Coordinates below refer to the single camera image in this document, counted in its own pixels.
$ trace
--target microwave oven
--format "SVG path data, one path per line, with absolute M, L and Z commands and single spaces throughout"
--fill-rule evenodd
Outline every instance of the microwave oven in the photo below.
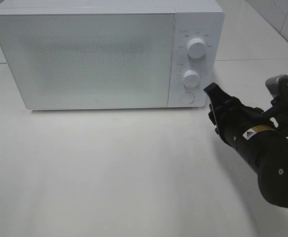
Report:
M 26 108 L 200 107 L 215 0 L 5 0 L 0 46 Z

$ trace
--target yellow warning sticker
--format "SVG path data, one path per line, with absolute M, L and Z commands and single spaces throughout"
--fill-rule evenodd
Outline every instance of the yellow warning sticker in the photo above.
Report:
M 243 137 L 245 137 L 245 139 L 249 140 L 251 137 L 253 137 L 253 135 L 255 135 L 259 132 L 262 132 L 262 131 L 266 131 L 266 130 L 275 131 L 272 127 L 269 127 L 266 125 L 258 125 L 258 126 L 250 128 L 246 132 L 244 132 Z

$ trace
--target timer knob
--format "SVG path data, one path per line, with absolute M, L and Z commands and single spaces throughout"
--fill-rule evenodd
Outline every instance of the timer knob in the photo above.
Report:
M 200 74 L 195 70 L 188 70 L 182 75 L 182 83 L 185 87 L 197 87 L 200 84 Z
M 188 55 L 191 58 L 201 58 L 206 51 L 206 43 L 201 38 L 193 38 L 187 43 Z

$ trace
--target white tabletop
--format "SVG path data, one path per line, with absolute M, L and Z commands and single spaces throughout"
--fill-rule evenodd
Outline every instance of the white tabletop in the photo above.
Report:
M 288 59 L 288 43 L 246 1 L 218 2 L 226 17 L 216 60 Z
M 217 61 L 215 81 L 269 108 L 288 60 Z M 0 65 L 0 237 L 288 237 L 288 209 L 199 109 L 25 109 Z

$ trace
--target microwave door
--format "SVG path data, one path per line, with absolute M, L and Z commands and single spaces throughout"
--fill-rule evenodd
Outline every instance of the microwave door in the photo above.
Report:
M 167 107 L 175 14 L 0 16 L 28 109 Z

